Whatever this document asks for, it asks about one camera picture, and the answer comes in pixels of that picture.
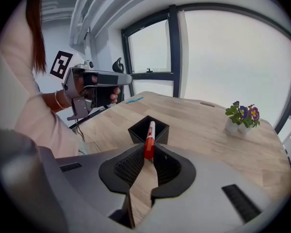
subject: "woman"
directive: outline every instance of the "woman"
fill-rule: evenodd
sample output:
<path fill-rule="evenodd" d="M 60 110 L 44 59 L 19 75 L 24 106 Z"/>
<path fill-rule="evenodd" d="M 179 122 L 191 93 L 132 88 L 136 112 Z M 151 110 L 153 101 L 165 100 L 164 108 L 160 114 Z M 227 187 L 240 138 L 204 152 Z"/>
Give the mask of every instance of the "woman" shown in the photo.
<path fill-rule="evenodd" d="M 17 7 L 1 34 L 0 52 L 30 96 L 15 131 L 29 136 L 38 146 L 50 148 L 55 158 L 78 155 L 84 143 L 55 114 L 71 106 L 69 100 L 63 90 L 42 94 L 32 72 L 46 73 L 41 0 L 24 0 Z M 78 87 L 82 89 L 82 80 Z M 116 88 L 110 96 L 112 103 L 117 102 L 119 93 Z"/>

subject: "table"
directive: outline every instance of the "table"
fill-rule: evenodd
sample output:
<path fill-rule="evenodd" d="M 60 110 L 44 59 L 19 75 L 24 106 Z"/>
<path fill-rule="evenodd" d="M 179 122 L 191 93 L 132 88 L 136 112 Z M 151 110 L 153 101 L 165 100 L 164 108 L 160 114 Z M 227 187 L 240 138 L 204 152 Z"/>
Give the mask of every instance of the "table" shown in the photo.
<path fill-rule="evenodd" d="M 143 99 L 126 104 L 130 99 Z M 81 124 L 90 153 L 132 144 L 128 128 L 145 116 L 170 126 L 168 145 L 221 160 L 261 186 L 272 200 L 291 193 L 291 169 L 283 146 L 266 120 L 245 136 L 225 130 L 225 108 L 200 100 L 187 100 L 142 92 Z M 145 166 L 130 189 L 136 224 L 151 207 L 150 192 L 157 187 L 154 166 Z"/>

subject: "purple flower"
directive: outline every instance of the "purple flower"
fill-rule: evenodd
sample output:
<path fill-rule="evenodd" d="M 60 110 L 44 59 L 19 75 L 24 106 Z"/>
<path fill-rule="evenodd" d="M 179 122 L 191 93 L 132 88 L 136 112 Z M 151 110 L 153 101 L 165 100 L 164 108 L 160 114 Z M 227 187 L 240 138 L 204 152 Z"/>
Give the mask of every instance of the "purple flower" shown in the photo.
<path fill-rule="evenodd" d="M 241 106 L 241 107 L 239 107 L 238 111 L 241 114 L 241 119 L 246 119 L 248 117 L 248 110 L 246 107 Z"/>
<path fill-rule="evenodd" d="M 249 114 L 250 114 L 250 116 L 252 116 L 252 119 L 254 121 L 259 120 L 259 118 L 260 118 L 260 113 L 259 113 L 257 107 L 250 108 Z"/>

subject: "white pot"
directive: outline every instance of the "white pot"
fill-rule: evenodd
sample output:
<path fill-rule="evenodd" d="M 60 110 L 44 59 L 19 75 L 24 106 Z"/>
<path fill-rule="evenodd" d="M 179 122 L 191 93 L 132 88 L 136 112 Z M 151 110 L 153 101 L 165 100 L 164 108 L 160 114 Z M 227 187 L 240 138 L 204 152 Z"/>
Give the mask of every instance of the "white pot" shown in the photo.
<path fill-rule="evenodd" d="M 253 127 L 253 124 L 251 124 L 249 126 L 249 128 L 247 128 L 243 123 L 241 125 L 239 125 L 238 130 L 242 133 L 242 134 L 246 134 L 248 131 L 250 131 Z"/>
<path fill-rule="evenodd" d="M 239 125 L 236 123 L 233 123 L 232 120 L 229 118 L 229 119 L 227 119 L 225 128 L 228 132 L 235 133 L 238 130 Z"/>

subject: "red hair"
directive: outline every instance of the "red hair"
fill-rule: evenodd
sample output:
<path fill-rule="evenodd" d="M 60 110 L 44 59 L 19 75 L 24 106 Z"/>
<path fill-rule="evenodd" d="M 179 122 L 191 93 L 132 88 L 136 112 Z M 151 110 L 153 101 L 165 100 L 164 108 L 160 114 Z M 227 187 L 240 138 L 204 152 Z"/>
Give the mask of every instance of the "red hair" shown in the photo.
<path fill-rule="evenodd" d="M 26 19 L 33 38 L 33 67 L 36 73 L 46 73 L 44 39 L 41 18 L 42 0 L 27 0 Z"/>

